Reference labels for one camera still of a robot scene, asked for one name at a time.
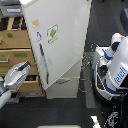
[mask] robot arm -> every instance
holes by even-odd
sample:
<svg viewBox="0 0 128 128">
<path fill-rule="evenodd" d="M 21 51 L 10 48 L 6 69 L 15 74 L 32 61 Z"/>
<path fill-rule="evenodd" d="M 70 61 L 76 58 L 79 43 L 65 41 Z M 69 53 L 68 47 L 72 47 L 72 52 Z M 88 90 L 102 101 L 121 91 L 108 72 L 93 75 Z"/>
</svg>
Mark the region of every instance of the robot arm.
<svg viewBox="0 0 128 128">
<path fill-rule="evenodd" d="M 0 77 L 0 109 L 11 97 L 11 90 L 16 91 L 25 81 L 30 69 L 30 63 L 23 62 L 14 65 L 7 73 L 5 78 Z"/>
</svg>

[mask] black floor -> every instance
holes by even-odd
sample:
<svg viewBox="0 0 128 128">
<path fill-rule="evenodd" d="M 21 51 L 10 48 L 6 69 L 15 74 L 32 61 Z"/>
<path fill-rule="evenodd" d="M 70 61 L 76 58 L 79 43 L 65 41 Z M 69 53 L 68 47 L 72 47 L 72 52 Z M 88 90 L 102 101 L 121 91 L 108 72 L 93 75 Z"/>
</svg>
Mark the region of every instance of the black floor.
<svg viewBox="0 0 128 128">
<path fill-rule="evenodd" d="M 109 46 L 114 33 L 125 33 L 121 21 L 120 12 L 128 7 L 128 0 L 105 0 L 104 3 L 92 0 L 91 17 L 85 43 L 85 52 L 91 51 L 91 44 Z"/>
<path fill-rule="evenodd" d="M 120 12 L 128 7 L 128 0 L 93 0 L 85 52 L 91 44 L 108 46 L 116 32 L 126 35 L 120 22 Z M 79 125 L 92 128 L 91 115 L 98 116 L 103 127 L 105 118 L 96 108 L 86 108 L 85 94 L 78 92 L 77 99 L 21 98 L 19 104 L 5 105 L 0 110 L 0 128 L 36 128 L 40 125 Z"/>
</svg>

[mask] sticker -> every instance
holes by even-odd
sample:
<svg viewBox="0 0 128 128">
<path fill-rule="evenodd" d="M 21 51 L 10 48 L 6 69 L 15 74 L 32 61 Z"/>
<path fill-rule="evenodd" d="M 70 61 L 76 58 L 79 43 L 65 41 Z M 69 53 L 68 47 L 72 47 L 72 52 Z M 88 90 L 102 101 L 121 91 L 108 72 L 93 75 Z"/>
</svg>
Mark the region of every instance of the sticker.
<svg viewBox="0 0 128 128">
<path fill-rule="evenodd" d="M 47 30 L 47 38 L 49 44 L 58 39 L 58 25 Z"/>
<path fill-rule="evenodd" d="M 5 55 L 0 55 L 1 57 L 6 57 Z"/>
<path fill-rule="evenodd" d="M 41 39 L 42 39 L 42 35 L 40 34 L 40 32 L 37 32 L 36 40 L 39 42 Z"/>
<path fill-rule="evenodd" d="M 38 19 L 34 20 L 34 21 L 32 22 L 32 24 L 33 24 L 34 27 L 37 27 L 37 26 L 39 25 Z"/>
<path fill-rule="evenodd" d="M 27 53 L 13 53 L 13 55 L 16 58 L 27 57 Z"/>
<path fill-rule="evenodd" d="M 7 33 L 8 38 L 13 38 L 12 33 Z"/>
</svg>

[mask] gray floor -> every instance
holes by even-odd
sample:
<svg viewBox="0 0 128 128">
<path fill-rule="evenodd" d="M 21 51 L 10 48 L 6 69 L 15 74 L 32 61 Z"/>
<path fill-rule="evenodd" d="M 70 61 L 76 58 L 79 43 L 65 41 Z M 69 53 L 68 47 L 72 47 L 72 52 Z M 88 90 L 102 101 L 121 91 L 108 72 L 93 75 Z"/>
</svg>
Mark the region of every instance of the gray floor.
<svg viewBox="0 0 128 128">
<path fill-rule="evenodd" d="M 120 21 L 120 12 L 128 7 L 128 0 L 124 1 L 106 0 L 104 3 L 99 3 L 97 0 L 93 0 L 85 52 L 91 51 L 93 43 L 99 46 L 109 46 L 111 37 L 116 32 L 124 36 L 127 35 Z"/>
</svg>

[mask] white panel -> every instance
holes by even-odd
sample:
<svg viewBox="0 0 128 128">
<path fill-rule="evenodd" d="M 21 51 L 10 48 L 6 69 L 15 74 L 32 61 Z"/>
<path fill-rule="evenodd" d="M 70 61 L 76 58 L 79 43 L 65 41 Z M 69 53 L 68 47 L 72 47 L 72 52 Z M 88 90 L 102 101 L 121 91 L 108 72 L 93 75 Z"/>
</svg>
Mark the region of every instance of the white panel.
<svg viewBox="0 0 128 128">
<path fill-rule="evenodd" d="M 44 89 L 50 87 L 82 57 L 90 7 L 91 0 L 38 0 L 23 8 Z M 49 44 L 47 31 L 54 25 L 58 25 L 58 39 Z M 37 32 L 42 36 L 40 41 L 37 41 Z M 48 84 L 39 43 L 42 44 L 48 66 Z"/>
</svg>

